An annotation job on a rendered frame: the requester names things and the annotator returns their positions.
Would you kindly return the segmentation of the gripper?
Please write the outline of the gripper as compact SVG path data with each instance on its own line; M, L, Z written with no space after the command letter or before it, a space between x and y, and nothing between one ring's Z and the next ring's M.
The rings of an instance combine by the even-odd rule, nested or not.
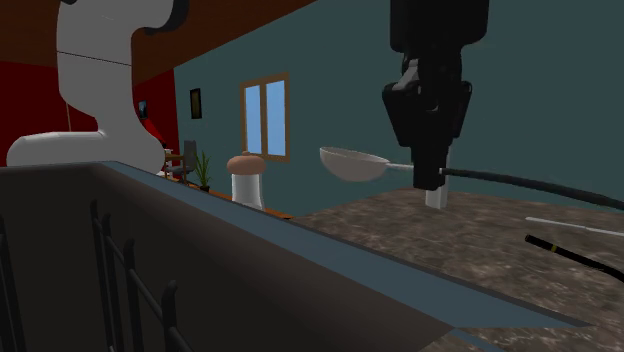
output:
M472 96L472 84L461 81L439 104L431 186L419 81L426 87L459 82L461 51L485 36L488 16L489 0L390 0L390 46L403 55L402 76L384 86L382 100L398 144L410 148L415 188L435 190L445 183L439 169L461 134Z

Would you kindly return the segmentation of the black pen with yellow band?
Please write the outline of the black pen with yellow band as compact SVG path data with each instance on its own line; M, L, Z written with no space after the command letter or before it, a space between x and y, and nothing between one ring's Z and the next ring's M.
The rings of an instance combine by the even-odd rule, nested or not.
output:
M587 266L589 268L595 269L597 271L603 272L617 280L619 280L620 282L624 283L624 272L619 271L618 269L615 269L611 266L608 266L606 264L603 264L601 262L598 262L596 260L590 259L588 257L582 256L580 254L577 254L575 252L569 251L565 248L559 247L551 242L545 241L543 239L540 239L538 237L532 236L530 234L527 234L524 238L524 240L527 243L530 243L536 247L542 248L544 250L550 251L552 253L555 253L557 255L560 255L562 257L565 257L569 260L575 261L577 263L580 263L584 266Z

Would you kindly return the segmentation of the white grinder with tan cap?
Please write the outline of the white grinder with tan cap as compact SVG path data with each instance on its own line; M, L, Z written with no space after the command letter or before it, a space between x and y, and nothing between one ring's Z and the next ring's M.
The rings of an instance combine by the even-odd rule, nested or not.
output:
M231 158L227 170L232 179L232 201L258 210L264 210L262 175L265 161L249 151Z

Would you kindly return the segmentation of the white slim utensil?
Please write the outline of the white slim utensil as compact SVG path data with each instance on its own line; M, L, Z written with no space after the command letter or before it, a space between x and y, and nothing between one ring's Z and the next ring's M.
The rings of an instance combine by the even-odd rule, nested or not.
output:
M617 232L617 231L612 231L612 230L605 230L605 229L587 227L587 226L578 225L578 224L558 222L558 221L542 219L542 218L535 218L535 217L526 217L525 220L526 221L530 221L530 222L542 223L542 224L549 224L549 225L565 226L565 227L571 227L571 228L576 228L576 229L582 229L582 230L586 230L586 231L594 232L594 233L601 233L601 234L608 234L608 235L624 237L624 233L623 232Z

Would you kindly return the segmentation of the green potted plant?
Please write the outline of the green potted plant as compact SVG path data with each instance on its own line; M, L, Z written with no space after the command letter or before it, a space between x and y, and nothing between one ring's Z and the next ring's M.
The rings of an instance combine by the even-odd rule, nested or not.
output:
M209 182L211 180L210 172L210 157L208 157L204 152L200 154L195 153L196 159L196 174L200 181L199 188L203 191L209 192L210 185Z

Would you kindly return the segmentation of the white upright block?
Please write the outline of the white upright block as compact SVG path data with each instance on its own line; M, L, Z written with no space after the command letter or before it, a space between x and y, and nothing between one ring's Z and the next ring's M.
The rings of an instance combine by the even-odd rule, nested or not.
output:
M448 177L445 177L445 184L438 187L435 191L427 190L425 193L425 205L435 209L443 209L448 202Z

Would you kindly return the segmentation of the wooden framed window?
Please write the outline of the wooden framed window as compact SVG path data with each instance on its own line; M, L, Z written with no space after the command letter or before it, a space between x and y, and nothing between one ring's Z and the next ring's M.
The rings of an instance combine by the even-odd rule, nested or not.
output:
M268 161L290 161L289 74L239 85L242 151Z

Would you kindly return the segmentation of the grey chair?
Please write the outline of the grey chair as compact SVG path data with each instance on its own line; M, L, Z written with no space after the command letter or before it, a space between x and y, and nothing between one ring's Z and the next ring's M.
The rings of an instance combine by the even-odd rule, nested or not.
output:
M164 174L174 176L178 174L187 184L187 175L196 169L197 144L195 140L185 140L182 154L165 153ZM169 162L179 161L180 166L169 166Z

